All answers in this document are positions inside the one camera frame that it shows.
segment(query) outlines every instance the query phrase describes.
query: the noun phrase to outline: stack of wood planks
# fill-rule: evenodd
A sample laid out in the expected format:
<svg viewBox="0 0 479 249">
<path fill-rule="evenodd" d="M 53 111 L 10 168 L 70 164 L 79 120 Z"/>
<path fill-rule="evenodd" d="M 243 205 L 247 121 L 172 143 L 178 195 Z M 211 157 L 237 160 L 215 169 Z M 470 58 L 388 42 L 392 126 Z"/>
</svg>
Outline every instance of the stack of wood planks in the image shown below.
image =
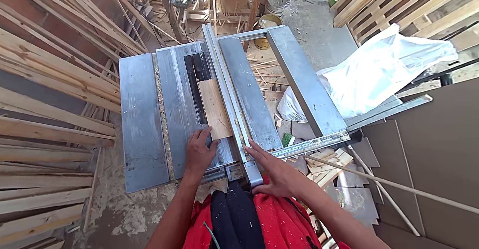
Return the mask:
<svg viewBox="0 0 479 249">
<path fill-rule="evenodd" d="M 59 249 L 63 241 L 50 237 L 53 230 L 79 220 L 86 198 L 89 214 L 94 155 L 115 144 L 108 120 L 111 111 L 121 112 L 118 60 L 147 49 L 138 26 L 132 29 L 139 42 L 91 0 L 27 1 L 108 57 L 99 63 L 27 18 L 32 15 L 0 2 L 2 21 L 9 22 L 0 28 L 0 69 L 86 102 L 72 113 L 22 94 L 26 87 L 0 87 L 0 248 Z M 118 3 L 154 33 L 128 0 Z"/>
<path fill-rule="evenodd" d="M 392 23 L 405 35 L 433 37 L 478 13 L 479 0 L 338 0 L 332 9 L 334 26 L 347 24 L 362 44 Z"/>
<path fill-rule="evenodd" d="M 320 152 L 312 154 L 311 157 L 329 161 L 340 166 L 346 166 L 353 160 L 353 157 L 342 149 L 338 149 L 334 152 L 331 148 L 325 148 Z M 328 166 L 318 161 L 307 158 L 305 158 L 305 160 L 309 170 L 307 177 L 318 184 L 321 188 L 333 181 L 341 172 L 343 172 L 342 169 Z"/>
</svg>

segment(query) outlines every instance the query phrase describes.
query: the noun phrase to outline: light wood piece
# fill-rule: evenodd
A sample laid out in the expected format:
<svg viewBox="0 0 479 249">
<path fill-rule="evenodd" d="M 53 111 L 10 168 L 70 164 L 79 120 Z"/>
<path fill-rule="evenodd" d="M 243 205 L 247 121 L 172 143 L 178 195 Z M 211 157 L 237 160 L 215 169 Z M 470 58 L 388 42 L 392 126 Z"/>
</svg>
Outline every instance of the light wood piece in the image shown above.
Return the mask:
<svg viewBox="0 0 479 249">
<path fill-rule="evenodd" d="M 233 136 L 216 79 L 200 81 L 198 88 L 205 107 L 208 125 L 213 127 L 211 138 L 217 140 Z"/>
</svg>

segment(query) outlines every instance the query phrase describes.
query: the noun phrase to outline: right hand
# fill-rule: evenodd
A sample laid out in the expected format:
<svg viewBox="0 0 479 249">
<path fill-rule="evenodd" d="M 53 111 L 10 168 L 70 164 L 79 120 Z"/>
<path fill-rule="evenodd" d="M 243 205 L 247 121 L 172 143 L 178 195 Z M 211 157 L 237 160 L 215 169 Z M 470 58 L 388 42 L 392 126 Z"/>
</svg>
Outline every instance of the right hand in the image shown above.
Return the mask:
<svg viewBox="0 0 479 249">
<path fill-rule="evenodd" d="M 308 194 L 308 188 L 317 185 L 303 173 L 290 166 L 283 160 L 264 151 L 256 142 L 249 141 L 252 148 L 244 147 L 246 152 L 254 157 L 268 173 L 269 184 L 253 188 L 253 194 L 265 193 L 275 197 L 301 198 Z"/>
</svg>

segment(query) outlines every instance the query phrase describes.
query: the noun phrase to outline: wooden slat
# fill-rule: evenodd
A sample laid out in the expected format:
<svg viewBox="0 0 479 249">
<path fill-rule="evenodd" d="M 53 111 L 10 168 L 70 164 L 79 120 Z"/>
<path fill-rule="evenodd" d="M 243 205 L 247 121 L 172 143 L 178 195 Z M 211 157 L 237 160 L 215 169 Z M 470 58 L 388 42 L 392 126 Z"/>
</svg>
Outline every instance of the wooden slat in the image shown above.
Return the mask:
<svg viewBox="0 0 479 249">
<path fill-rule="evenodd" d="M 99 40 L 97 40 L 95 37 L 93 37 L 90 33 L 87 33 L 86 31 L 84 31 L 82 28 L 80 28 L 79 26 L 75 25 L 74 23 L 72 23 L 70 20 L 68 20 L 67 18 L 65 18 L 63 15 L 61 15 L 60 13 L 58 13 L 56 10 L 54 10 L 53 8 L 49 7 L 48 5 L 46 5 L 45 3 L 43 3 L 42 1 L 40 0 L 32 0 L 33 2 L 35 2 L 36 4 L 40 5 L 42 8 L 44 8 L 45 10 L 47 10 L 49 13 L 51 13 L 52 15 L 54 15 L 55 17 L 57 17 L 59 20 L 61 20 L 63 23 L 65 23 L 66 25 L 68 25 L 69 27 L 71 27 L 72 29 L 76 30 L 79 32 L 80 36 L 83 37 L 84 39 L 86 39 L 87 41 L 89 41 L 91 44 L 95 45 L 96 47 L 99 48 L 99 50 L 101 50 L 106 56 L 110 57 L 112 60 L 114 60 L 115 62 L 118 62 L 118 60 L 120 59 L 120 56 L 117 55 L 114 51 L 112 51 L 109 47 L 107 47 L 105 44 L 103 44 L 102 42 L 100 42 Z"/>
<path fill-rule="evenodd" d="M 473 14 L 479 12 L 479 0 L 473 0 L 468 4 L 458 8 L 457 10 L 447 14 L 443 18 L 437 20 L 436 22 L 430 24 L 424 29 L 413 34 L 415 37 L 429 38 L 436 35 L 437 33 L 443 31 L 444 29 L 466 19 Z"/>
<path fill-rule="evenodd" d="M 39 114 L 43 117 L 67 122 L 106 135 L 115 135 L 115 129 L 109 126 L 94 122 L 85 117 L 48 105 L 39 100 L 32 99 L 2 87 L 0 87 L 0 102 Z"/>
<path fill-rule="evenodd" d="M 75 206 L 53 210 L 51 212 L 42 213 L 39 215 L 32 215 L 26 218 L 5 222 L 0 225 L 0 237 L 2 240 L 8 240 L 5 236 L 18 237 L 17 235 L 12 235 L 18 232 L 23 232 L 30 230 L 32 228 L 37 228 L 44 225 L 45 223 L 55 222 L 65 218 L 72 217 L 74 215 L 80 215 L 81 210 L 83 209 L 83 204 L 78 204 Z"/>
<path fill-rule="evenodd" d="M 451 39 L 452 44 L 458 52 L 466 50 L 479 44 L 479 24 L 460 33 Z"/>
<path fill-rule="evenodd" d="M 26 148 L 21 146 L 0 145 L 0 161 L 89 161 L 90 153 L 48 150 L 42 148 Z"/>
<path fill-rule="evenodd" d="M 59 151 L 81 152 L 81 153 L 89 153 L 90 152 L 89 150 L 86 150 L 86 149 L 80 149 L 80 148 L 74 148 L 74 147 L 58 146 L 58 145 L 43 144 L 43 143 L 34 143 L 34 142 L 27 142 L 27 141 L 13 140 L 13 139 L 5 139 L 5 138 L 0 138 L 0 144 L 13 145 L 13 146 L 23 146 L 23 147 L 30 147 L 30 148 L 43 148 L 43 149 L 59 150 Z"/>
<path fill-rule="evenodd" d="M 101 74 L 99 71 L 97 71 L 96 69 L 92 68 L 90 65 L 88 65 L 87 63 L 83 62 L 83 60 L 81 59 L 77 59 L 75 56 L 73 56 L 72 54 L 70 54 L 69 52 L 67 52 L 66 50 L 64 50 L 63 48 L 61 48 L 60 46 L 56 45 L 55 43 L 53 43 L 51 40 L 49 40 L 48 38 L 46 38 L 45 36 L 43 36 L 41 33 L 39 33 L 38 31 L 42 31 L 43 34 L 48 34 L 50 36 L 50 38 L 54 38 L 57 40 L 57 42 L 63 42 L 63 40 L 57 38 L 56 36 L 52 35 L 50 32 L 46 31 L 45 29 L 43 29 L 42 27 L 40 27 L 39 25 L 35 24 L 34 22 L 31 22 L 30 20 L 28 20 L 27 18 L 21 16 L 20 14 L 16 13 L 13 9 L 11 9 L 10 7 L 6 6 L 5 4 L 1 3 L 0 2 L 0 15 L 2 15 L 3 17 L 5 17 L 6 19 L 10 20 L 11 22 L 13 22 L 14 24 L 16 24 L 17 26 L 21 27 L 22 29 L 24 29 L 25 31 L 29 32 L 31 35 L 35 36 L 36 38 L 40 39 L 41 41 L 43 41 L 44 43 L 50 45 L 51 47 L 53 47 L 54 49 L 56 49 L 57 51 L 61 52 L 63 55 L 65 55 L 68 59 L 70 59 L 70 61 L 72 62 L 75 62 L 81 66 L 83 66 L 83 68 L 87 71 L 89 71 L 90 73 L 92 74 L 95 74 L 101 78 L 103 78 L 105 81 L 109 82 L 109 83 L 112 83 L 113 85 L 115 86 L 118 86 L 119 85 L 112 81 L 110 78 L 107 78 L 106 75 L 103 75 Z M 82 54 L 83 55 L 83 58 L 88 58 L 90 61 L 94 61 L 93 59 L 89 58 L 88 56 L 85 56 L 83 53 L 81 53 L 80 51 L 78 51 L 78 53 Z"/>
<path fill-rule="evenodd" d="M 58 142 L 92 144 L 105 147 L 113 147 L 116 138 L 73 130 L 59 126 L 40 124 L 9 117 L 0 117 L 0 134 L 35 139 L 44 139 Z"/>
<path fill-rule="evenodd" d="M 343 10 L 334 18 L 333 25 L 344 26 L 347 22 L 353 19 L 353 17 L 358 14 L 365 5 L 367 5 L 371 0 L 352 0 Z"/>
<path fill-rule="evenodd" d="M 59 81 L 88 89 L 92 93 L 105 97 L 113 102 L 120 102 L 119 87 L 108 83 L 98 76 L 30 44 L 3 29 L 0 29 L 0 40 L 0 46 L 15 54 L 8 53 L 11 59 L 33 66 L 42 72 L 42 74 L 55 76 Z"/>
<path fill-rule="evenodd" d="M 41 222 L 42 220 L 44 220 L 45 223 L 42 224 L 42 225 L 33 227 L 33 228 L 29 228 L 29 229 L 26 229 L 26 230 L 22 230 L 22 231 L 18 231 L 18 232 L 9 234 L 7 236 L 0 237 L 0 244 L 11 243 L 11 242 L 14 242 L 14 241 L 17 241 L 17 240 L 22 240 L 22 239 L 25 239 L 25 238 L 28 238 L 28 237 L 31 237 L 31 236 L 49 231 L 49 230 L 52 230 L 52 229 L 68 226 L 72 222 L 74 222 L 74 221 L 76 221 L 80 218 L 81 218 L 81 212 L 76 213 L 75 215 L 71 215 L 69 217 L 59 218 L 57 220 L 55 220 L 56 218 L 52 218 L 52 220 L 47 220 L 47 218 L 36 218 L 34 222 L 36 222 L 37 224 L 38 224 L 38 222 Z M 47 248 L 57 249 L 59 247 L 54 246 L 54 247 L 47 247 Z"/>
<path fill-rule="evenodd" d="M 200 81 L 198 88 L 205 107 L 208 125 L 213 127 L 211 138 L 217 140 L 233 136 L 216 79 Z"/>
<path fill-rule="evenodd" d="M 412 6 L 417 1 L 419 1 L 419 0 L 410 0 L 410 1 L 406 2 L 403 6 L 401 6 L 399 9 L 394 11 L 394 13 L 392 13 L 391 15 L 388 15 L 386 17 L 386 21 L 392 20 L 394 17 L 396 17 L 398 14 L 404 12 L 407 8 Z M 397 24 L 399 25 L 399 29 L 400 30 L 404 29 L 405 27 L 410 25 L 417 18 L 420 18 L 422 15 L 427 15 L 429 13 L 432 13 L 433 11 L 437 10 L 439 7 L 443 6 L 444 4 L 446 4 L 449 1 L 451 1 L 451 0 L 429 0 L 429 1 L 427 1 L 421 7 L 417 8 L 415 11 L 413 11 L 412 13 L 408 14 L 407 16 L 405 16 L 404 18 L 399 20 L 397 22 Z M 368 31 L 364 35 L 362 35 L 358 39 L 358 42 L 361 42 L 362 40 L 367 38 L 369 35 L 374 33 L 380 25 L 382 25 L 382 24 L 380 24 L 380 23 L 377 24 L 376 27 L 374 27 L 373 29 L 371 29 L 370 31 Z"/>
<path fill-rule="evenodd" d="M 111 27 L 107 26 L 106 23 L 104 23 L 102 19 L 98 18 L 98 20 L 96 20 L 96 19 L 93 18 L 96 22 L 93 21 L 92 18 L 90 18 L 90 16 L 91 16 L 90 13 L 93 13 L 93 14 L 95 14 L 95 13 L 92 11 L 91 8 L 89 8 L 89 7 L 84 7 L 83 8 L 85 11 L 88 12 L 87 15 L 90 15 L 90 16 L 87 16 L 83 13 L 80 13 L 80 12 L 76 11 L 75 9 L 69 7 L 68 5 L 64 4 L 62 1 L 59 1 L 59 0 L 41 0 L 41 1 L 44 2 L 46 5 L 48 5 L 50 7 L 53 7 L 53 8 L 55 8 L 55 7 L 63 8 L 67 12 L 74 15 L 77 19 L 77 22 L 84 21 L 84 22 L 88 23 L 89 25 L 95 27 L 97 30 L 103 32 L 106 36 L 113 39 L 113 41 L 115 43 L 119 43 L 119 44 L 117 44 L 118 45 L 117 47 L 121 47 L 122 46 L 121 44 L 123 44 L 125 47 L 128 47 L 132 50 L 135 50 L 135 52 L 132 53 L 132 55 L 137 55 L 137 54 L 141 53 L 141 49 L 136 49 L 136 47 L 133 45 L 133 42 L 132 42 L 131 39 L 126 39 L 126 38 L 116 34 L 115 32 L 113 32 Z"/>
<path fill-rule="evenodd" d="M 93 177 L 62 175 L 1 175 L 0 188 L 92 186 Z"/>
<path fill-rule="evenodd" d="M 0 214 L 57 206 L 63 203 L 75 203 L 75 201 L 80 202 L 90 196 L 90 191 L 91 188 L 83 188 L 0 201 Z"/>
<path fill-rule="evenodd" d="M 25 198 L 37 195 L 44 195 L 50 193 L 57 193 L 62 191 L 71 191 L 79 189 L 78 187 L 71 186 L 58 186 L 58 187 L 37 187 L 37 188 L 24 188 L 15 190 L 2 190 L 0 191 L 0 201 L 12 200 L 18 198 Z"/>
<path fill-rule="evenodd" d="M 357 33 L 361 32 L 363 29 L 365 29 L 367 26 L 369 26 L 373 22 L 376 22 L 377 27 L 380 27 L 383 24 L 385 24 L 386 22 L 388 22 L 389 20 L 391 20 L 393 17 L 396 17 L 404 9 L 407 9 L 410 5 L 414 4 L 415 2 L 417 2 L 419 0 L 409 0 L 408 2 L 406 2 L 406 5 L 408 5 L 407 7 L 402 6 L 398 10 L 394 11 L 394 13 L 388 15 L 387 18 L 385 18 L 384 14 L 387 13 L 389 10 L 391 10 L 393 7 L 395 7 L 401 1 L 403 1 L 403 0 L 391 0 L 388 4 L 386 4 L 382 8 L 379 8 L 379 4 L 375 3 L 375 6 L 374 6 L 375 8 L 374 7 L 371 8 L 373 16 L 371 18 L 369 18 L 368 20 L 366 20 L 364 23 L 362 23 L 360 26 L 355 28 L 353 30 L 353 33 L 357 34 Z"/>
<path fill-rule="evenodd" d="M 138 12 L 138 10 L 131 5 L 131 3 L 128 0 L 119 0 L 125 7 L 128 9 L 128 11 L 133 14 L 138 21 L 143 25 L 143 28 L 146 29 L 148 32 L 150 32 L 152 35 L 155 35 L 155 32 L 149 25 L 148 21 Z"/>
<path fill-rule="evenodd" d="M 15 62 L 9 61 L 8 58 L 0 56 L 0 68 L 8 71 L 9 73 L 20 75 L 21 77 L 33 81 L 35 83 L 44 85 L 51 89 L 55 89 L 62 93 L 68 94 L 72 97 L 84 100 L 86 102 L 92 103 L 94 105 L 105 107 L 110 111 L 116 113 L 121 113 L 121 106 L 113 103 L 107 99 L 99 97 L 87 90 L 74 87 L 72 85 L 57 81 L 50 77 L 39 74 L 33 70 L 26 69 L 20 65 L 15 64 Z"/>
</svg>

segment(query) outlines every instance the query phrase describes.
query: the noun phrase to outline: left hand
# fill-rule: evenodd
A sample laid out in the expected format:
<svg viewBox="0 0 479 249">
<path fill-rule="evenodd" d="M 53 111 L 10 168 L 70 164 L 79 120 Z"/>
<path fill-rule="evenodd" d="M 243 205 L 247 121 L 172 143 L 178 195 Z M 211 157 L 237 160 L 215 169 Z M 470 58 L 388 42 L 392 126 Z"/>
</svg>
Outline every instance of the left hand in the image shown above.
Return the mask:
<svg viewBox="0 0 479 249">
<path fill-rule="evenodd" d="M 213 128 L 210 126 L 204 130 L 197 130 L 190 135 L 186 146 L 186 172 L 202 177 L 207 167 L 216 155 L 216 148 L 221 140 L 215 140 L 207 147 L 207 136 Z"/>
</svg>

